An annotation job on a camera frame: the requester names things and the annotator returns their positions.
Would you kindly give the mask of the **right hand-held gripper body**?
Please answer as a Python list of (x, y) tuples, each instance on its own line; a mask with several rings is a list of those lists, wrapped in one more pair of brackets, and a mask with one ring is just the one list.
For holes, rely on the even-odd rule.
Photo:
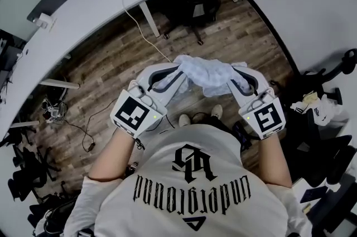
[(268, 87), (239, 110), (239, 115), (250, 125), (260, 139), (281, 131), (286, 120), (279, 97)]

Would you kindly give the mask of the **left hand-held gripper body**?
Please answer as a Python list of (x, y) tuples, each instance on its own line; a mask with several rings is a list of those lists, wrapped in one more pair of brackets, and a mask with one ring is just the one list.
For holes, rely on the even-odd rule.
[(138, 81), (122, 90), (110, 114), (112, 123), (132, 138), (138, 138), (167, 114), (167, 109)]

